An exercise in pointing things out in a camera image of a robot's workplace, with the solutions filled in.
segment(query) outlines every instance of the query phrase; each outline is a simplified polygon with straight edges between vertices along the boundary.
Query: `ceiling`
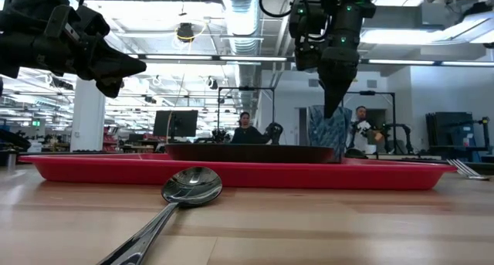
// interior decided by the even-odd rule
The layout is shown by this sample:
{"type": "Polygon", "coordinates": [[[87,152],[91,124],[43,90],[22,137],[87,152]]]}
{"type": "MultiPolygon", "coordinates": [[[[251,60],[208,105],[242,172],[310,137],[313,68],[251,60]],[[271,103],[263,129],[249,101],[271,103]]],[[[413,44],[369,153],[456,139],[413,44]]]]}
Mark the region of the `ceiling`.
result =
{"type": "MultiPolygon", "coordinates": [[[[249,34],[241,32],[247,26],[246,20],[243,19],[245,17],[231,15],[224,10],[223,5],[216,3],[217,1],[205,3],[200,0],[86,0],[86,5],[101,13],[110,25],[111,33],[107,42],[128,54],[228,55],[235,52],[232,44],[239,40],[257,40],[258,54],[261,56],[293,54],[293,41],[286,30],[287,20],[261,14],[256,18],[258,32],[239,38],[233,34],[249,34]],[[181,23],[192,24],[195,33],[193,42],[178,40],[176,30],[181,23]]],[[[266,9],[280,12],[288,7],[289,1],[291,0],[265,0],[266,9]]],[[[454,21],[458,18],[456,12],[463,10],[461,5],[457,6],[455,2],[461,1],[463,0],[377,0],[376,4],[381,9],[385,9],[384,6],[412,9],[425,2],[434,2],[433,5],[440,5],[445,14],[449,13],[452,16],[448,19],[454,21]]],[[[76,0],[71,0],[71,3],[76,7],[76,0]]],[[[257,1],[252,4],[257,8],[257,1]]],[[[486,28],[494,29],[494,24],[487,24],[486,28]]],[[[364,34],[371,35],[368,32],[371,30],[366,29],[363,32],[363,41],[364,34]]],[[[458,49],[459,46],[465,46],[464,42],[447,46],[362,42],[359,53],[364,57],[387,59],[478,58],[477,48],[483,49],[482,45],[467,45],[467,49],[458,49]]],[[[387,68],[374,65],[362,66],[360,69],[383,73],[387,68]]],[[[125,86],[118,98],[107,98],[106,123],[133,131],[149,131],[152,130],[156,110],[195,109],[200,111],[198,128],[209,132],[218,120],[218,91],[211,89],[208,83],[214,80],[219,87],[238,87],[242,82],[242,73],[243,70],[235,63],[148,63],[146,72],[124,79],[125,86]]],[[[48,71],[22,69],[18,79],[4,76],[3,80],[5,95],[2,98],[0,117],[6,119],[8,124],[29,124],[29,118],[46,118],[47,126],[53,129],[64,130],[70,127],[74,91],[59,85],[55,87],[54,82],[63,81],[75,89],[78,79],[74,75],[54,77],[48,71]]],[[[262,82],[266,81],[259,80],[254,84],[260,85],[262,82]]],[[[257,106],[256,93],[246,97],[245,92],[223,90],[221,96],[225,98],[225,102],[220,110],[220,121],[226,128],[235,127],[239,111],[254,112],[257,106]]]]}

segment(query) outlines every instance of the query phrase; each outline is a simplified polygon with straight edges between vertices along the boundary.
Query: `man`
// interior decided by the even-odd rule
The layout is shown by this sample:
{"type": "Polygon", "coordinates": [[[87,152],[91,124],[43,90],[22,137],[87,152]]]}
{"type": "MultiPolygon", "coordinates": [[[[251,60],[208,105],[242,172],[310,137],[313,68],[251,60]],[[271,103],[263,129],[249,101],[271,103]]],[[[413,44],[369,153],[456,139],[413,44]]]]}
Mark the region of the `man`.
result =
{"type": "Polygon", "coordinates": [[[383,135],[367,120],[367,108],[359,106],[355,109],[357,119],[352,123],[350,130],[350,144],[348,148],[355,148],[365,152],[369,144],[368,135],[374,135],[374,140],[379,141],[383,135]]]}

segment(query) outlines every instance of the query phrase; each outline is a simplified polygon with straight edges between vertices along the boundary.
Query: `wooden table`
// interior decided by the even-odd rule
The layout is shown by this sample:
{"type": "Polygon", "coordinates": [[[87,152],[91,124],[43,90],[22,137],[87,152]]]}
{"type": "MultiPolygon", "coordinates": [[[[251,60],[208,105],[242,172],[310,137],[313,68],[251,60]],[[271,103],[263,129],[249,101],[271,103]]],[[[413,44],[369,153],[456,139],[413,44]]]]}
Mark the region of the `wooden table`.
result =
{"type": "MultiPolygon", "coordinates": [[[[0,172],[0,264],[95,264],[165,205],[159,187],[0,172]]],[[[166,265],[493,265],[494,182],[425,192],[225,189],[180,210],[149,252],[166,265]]]]}

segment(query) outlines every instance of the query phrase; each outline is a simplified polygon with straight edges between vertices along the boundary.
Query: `metal spoon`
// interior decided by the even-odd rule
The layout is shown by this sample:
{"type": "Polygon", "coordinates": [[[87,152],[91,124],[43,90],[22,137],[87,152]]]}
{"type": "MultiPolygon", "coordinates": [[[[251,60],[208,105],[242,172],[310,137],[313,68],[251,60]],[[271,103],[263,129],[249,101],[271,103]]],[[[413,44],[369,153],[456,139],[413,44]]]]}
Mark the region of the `metal spoon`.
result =
{"type": "Polygon", "coordinates": [[[145,227],[114,250],[98,265],[140,265],[144,255],[177,206],[195,207],[216,199],[222,192],[222,180],[209,168],[188,168],[173,175],[161,195],[169,203],[145,227]]]}

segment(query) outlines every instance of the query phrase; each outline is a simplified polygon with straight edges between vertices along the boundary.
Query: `metal frame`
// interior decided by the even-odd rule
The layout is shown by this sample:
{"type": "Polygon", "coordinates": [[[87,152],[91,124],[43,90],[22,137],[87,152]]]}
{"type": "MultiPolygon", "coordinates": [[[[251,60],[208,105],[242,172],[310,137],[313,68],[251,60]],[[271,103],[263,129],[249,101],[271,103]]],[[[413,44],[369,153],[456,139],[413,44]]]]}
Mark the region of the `metal frame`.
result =
{"type": "Polygon", "coordinates": [[[222,98],[222,90],[241,90],[241,91],[255,91],[255,90],[271,90],[272,97],[272,122],[275,121],[275,87],[218,87],[218,124],[217,129],[219,129],[219,116],[221,114],[221,98],[222,98]]]}
{"type": "MultiPolygon", "coordinates": [[[[358,94],[361,96],[375,96],[375,95],[390,95],[391,96],[391,106],[393,115],[393,138],[394,138],[394,152],[396,153],[397,142],[396,142],[396,94],[394,92],[377,92],[377,91],[348,91],[347,94],[358,94]]],[[[341,101],[341,107],[344,107],[343,100],[341,101]]]]}

